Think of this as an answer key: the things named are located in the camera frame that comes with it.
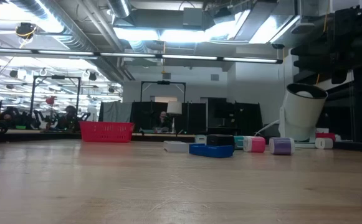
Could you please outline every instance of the teal object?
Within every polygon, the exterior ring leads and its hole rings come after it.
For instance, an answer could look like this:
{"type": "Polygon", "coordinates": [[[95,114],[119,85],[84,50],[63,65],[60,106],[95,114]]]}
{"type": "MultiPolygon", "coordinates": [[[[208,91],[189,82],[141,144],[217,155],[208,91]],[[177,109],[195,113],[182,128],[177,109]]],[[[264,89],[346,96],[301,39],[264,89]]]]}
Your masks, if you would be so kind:
{"type": "Polygon", "coordinates": [[[235,139],[235,149],[243,149],[243,136],[233,136],[235,139]]]}

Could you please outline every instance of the white spool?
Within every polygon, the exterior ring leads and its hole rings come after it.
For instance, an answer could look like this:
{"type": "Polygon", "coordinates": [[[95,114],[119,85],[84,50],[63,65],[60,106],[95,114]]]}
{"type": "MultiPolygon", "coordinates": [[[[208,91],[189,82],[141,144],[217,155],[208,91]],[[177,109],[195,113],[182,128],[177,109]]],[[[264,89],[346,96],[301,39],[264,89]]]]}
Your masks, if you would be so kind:
{"type": "Polygon", "coordinates": [[[317,149],[333,149],[333,140],[330,138],[317,138],[315,147],[317,149]]]}

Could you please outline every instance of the red basket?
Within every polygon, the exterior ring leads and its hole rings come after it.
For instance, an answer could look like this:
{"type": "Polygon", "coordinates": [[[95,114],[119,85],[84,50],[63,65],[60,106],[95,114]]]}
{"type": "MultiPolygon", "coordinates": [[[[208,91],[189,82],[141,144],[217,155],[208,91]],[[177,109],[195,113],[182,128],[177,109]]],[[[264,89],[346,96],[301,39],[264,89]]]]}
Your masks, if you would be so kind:
{"type": "Polygon", "coordinates": [[[130,142],[134,124],[80,121],[80,127],[86,142],[130,142]]]}

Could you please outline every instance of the pink object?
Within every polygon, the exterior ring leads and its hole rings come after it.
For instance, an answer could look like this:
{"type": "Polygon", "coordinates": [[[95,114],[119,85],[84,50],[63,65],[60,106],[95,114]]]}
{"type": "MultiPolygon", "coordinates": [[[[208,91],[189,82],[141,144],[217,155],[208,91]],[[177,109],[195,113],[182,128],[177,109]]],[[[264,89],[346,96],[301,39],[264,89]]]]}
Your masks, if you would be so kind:
{"type": "Polygon", "coordinates": [[[317,138],[330,138],[333,142],[336,141],[336,134],[333,133],[317,133],[317,138]]]}
{"type": "Polygon", "coordinates": [[[265,139],[256,136],[244,136],[243,150],[246,152],[264,152],[265,139]]]}

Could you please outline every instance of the fluorescent light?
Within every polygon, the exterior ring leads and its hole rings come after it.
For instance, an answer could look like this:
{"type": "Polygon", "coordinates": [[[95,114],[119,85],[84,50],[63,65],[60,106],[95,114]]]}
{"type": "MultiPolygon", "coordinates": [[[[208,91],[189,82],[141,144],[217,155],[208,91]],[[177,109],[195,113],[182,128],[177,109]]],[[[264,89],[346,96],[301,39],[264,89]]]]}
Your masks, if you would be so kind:
{"type": "Polygon", "coordinates": [[[111,57],[140,57],[140,58],[155,58],[154,54],[133,54],[133,53],[100,53],[101,56],[111,56],[111,57]]]}
{"type": "Polygon", "coordinates": [[[274,16],[268,19],[260,26],[254,36],[250,39],[250,44],[266,44],[277,33],[277,24],[274,16]]]}
{"type": "Polygon", "coordinates": [[[200,43],[209,39],[201,30],[165,30],[160,40],[174,43],[200,43]]]}
{"type": "Polygon", "coordinates": [[[210,56],[194,56],[194,55],[163,55],[163,58],[199,59],[199,60],[217,60],[217,57],[210,57],[210,56]]]}
{"type": "Polygon", "coordinates": [[[228,33],[232,30],[234,26],[235,21],[222,22],[210,27],[209,29],[206,29],[206,31],[204,31],[204,34],[209,40],[213,37],[222,37],[228,35],[228,33]]]}
{"type": "Polygon", "coordinates": [[[0,53],[32,53],[26,49],[0,49],[0,53]]]}
{"type": "Polygon", "coordinates": [[[250,10],[240,12],[240,14],[241,15],[239,15],[239,13],[235,15],[235,20],[237,22],[236,22],[235,26],[233,27],[233,29],[229,32],[229,35],[227,38],[228,40],[234,38],[237,35],[239,30],[242,28],[245,20],[247,19],[247,16],[249,16],[250,10]]]}
{"type": "Polygon", "coordinates": [[[93,52],[73,52],[63,50],[39,50],[40,54],[55,54],[55,55],[93,55],[93,52]]]}
{"type": "Polygon", "coordinates": [[[289,22],[287,24],[287,26],[285,26],[278,34],[276,34],[276,36],[274,38],[272,38],[269,42],[273,43],[275,42],[277,39],[279,39],[279,37],[281,37],[282,35],[284,35],[284,33],[286,33],[287,30],[289,30],[294,23],[296,23],[298,20],[300,19],[300,16],[296,16],[291,22],[289,22]]]}
{"type": "Polygon", "coordinates": [[[56,90],[56,91],[62,90],[62,88],[60,86],[56,86],[56,85],[49,85],[48,87],[53,89],[53,90],[56,90]]]}
{"type": "Polygon", "coordinates": [[[119,39],[124,39],[128,41],[136,40],[158,40],[157,31],[153,29],[123,29],[123,28],[114,28],[119,39]]]}
{"type": "Polygon", "coordinates": [[[224,57],[224,61],[227,62],[256,62],[256,63],[276,63],[274,59],[260,59],[260,58],[233,58],[224,57]]]}

